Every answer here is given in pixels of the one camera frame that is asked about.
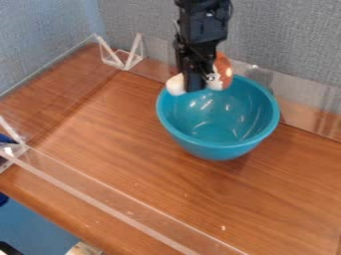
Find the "teal bowl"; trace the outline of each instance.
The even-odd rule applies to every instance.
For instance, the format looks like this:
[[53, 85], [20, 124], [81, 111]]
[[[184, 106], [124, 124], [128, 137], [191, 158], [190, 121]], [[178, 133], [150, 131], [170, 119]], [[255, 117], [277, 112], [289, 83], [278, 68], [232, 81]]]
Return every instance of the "teal bowl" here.
[[238, 75], [222, 92], [203, 90], [174, 97], [163, 90], [156, 110], [176, 143], [190, 154], [210, 160], [228, 160], [248, 153], [279, 122], [274, 96]]

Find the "wooden table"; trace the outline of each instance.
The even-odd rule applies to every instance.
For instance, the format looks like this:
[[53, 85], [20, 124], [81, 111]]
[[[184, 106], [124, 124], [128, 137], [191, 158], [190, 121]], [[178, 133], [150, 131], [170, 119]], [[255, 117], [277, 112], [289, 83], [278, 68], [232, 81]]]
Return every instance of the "wooden table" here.
[[[248, 155], [200, 160], [159, 124], [163, 85], [95, 56], [84, 49], [2, 101], [29, 144], [247, 254], [339, 255], [341, 144], [279, 125]], [[0, 190], [108, 254], [178, 254], [17, 166]]]

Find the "gray fabric wall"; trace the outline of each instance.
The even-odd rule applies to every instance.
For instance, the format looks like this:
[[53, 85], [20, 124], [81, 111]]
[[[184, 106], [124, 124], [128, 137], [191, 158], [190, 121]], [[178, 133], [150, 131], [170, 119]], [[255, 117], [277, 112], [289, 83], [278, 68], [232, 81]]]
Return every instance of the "gray fabric wall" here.
[[0, 0], [0, 94], [92, 32], [96, 0]]
[[[172, 0], [99, 0], [108, 37], [129, 48], [143, 32], [171, 40]], [[234, 0], [227, 55], [341, 87], [341, 1]]]

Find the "bowl rim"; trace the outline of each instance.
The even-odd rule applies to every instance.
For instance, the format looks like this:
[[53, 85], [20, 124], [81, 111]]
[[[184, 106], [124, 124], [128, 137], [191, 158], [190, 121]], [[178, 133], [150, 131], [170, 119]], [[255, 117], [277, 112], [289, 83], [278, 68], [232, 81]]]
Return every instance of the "bowl rim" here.
[[240, 141], [230, 141], [230, 142], [218, 142], [218, 141], [206, 141], [202, 139], [198, 139], [190, 135], [187, 135], [186, 133], [183, 133], [182, 131], [179, 131], [172, 124], [168, 122], [164, 113], [162, 112], [162, 102], [163, 102], [163, 98], [166, 96], [166, 94], [168, 93], [167, 89], [163, 89], [162, 93], [159, 94], [158, 97], [158, 102], [156, 102], [156, 112], [158, 112], [158, 117], [159, 120], [164, 126], [164, 128], [168, 130], [170, 134], [174, 135], [176, 138], [184, 140], [186, 142], [195, 144], [195, 145], [200, 145], [200, 146], [206, 146], [206, 147], [215, 147], [215, 148], [228, 148], [228, 147], [239, 147], [239, 146], [246, 146], [248, 144], [254, 144], [261, 142], [265, 138], [267, 138], [270, 136], [270, 134], [273, 133], [273, 131], [275, 130], [278, 123], [279, 123], [279, 106], [278, 106], [278, 102], [275, 97], [270, 94], [270, 92], [267, 91], [267, 89], [265, 89], [255, 81], [247, 79], [246, 77], [240, 76], [240, 75], [232, 75], [232, 80], [240, 80], [243, 82], [247, 82], [251, 86], [254, 86], [267, 97], [269, 101], [270, 101], [270, 106], [273, 108], [271, 111], [271, 119], [270, 119], [270, 123], [267, 124], [266, 128], [262, 130], [261, 133], [258, 133], [255, 136], [240, 140]]

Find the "white plastic clip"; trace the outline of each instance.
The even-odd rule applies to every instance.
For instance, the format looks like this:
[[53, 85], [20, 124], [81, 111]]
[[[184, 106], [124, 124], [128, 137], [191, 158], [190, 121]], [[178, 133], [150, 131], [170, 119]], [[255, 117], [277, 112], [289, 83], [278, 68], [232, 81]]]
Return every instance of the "white plastic clip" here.
[[[17, 152], [12, 156], [20, 156], [27, 151], [25, 147], [25, 141], [20, 137], [20, 135], [16, 133], [14, 129], [9, 126], [4, 118], [0, 116], [0, 127], [6, 131], [6, 133], [10, 135], [10, 138], [18, 143], [17, 146], [21, 146]], [[10, 146], [5, 147], [4, 149], [8, 149], [6, 153], [10, 153]], [[9, 160], [0, 163], [0, 174], [8, 169], [8, 167], [13, 164]]]
[[104, 64], [128, 71], [144, 58], [143, 35], [140, 33], [136, 34], [129, 52], [124, 50], [113, 51], [100, 36], [96, 35], [96, 39], [100, 44], [101, 61]]

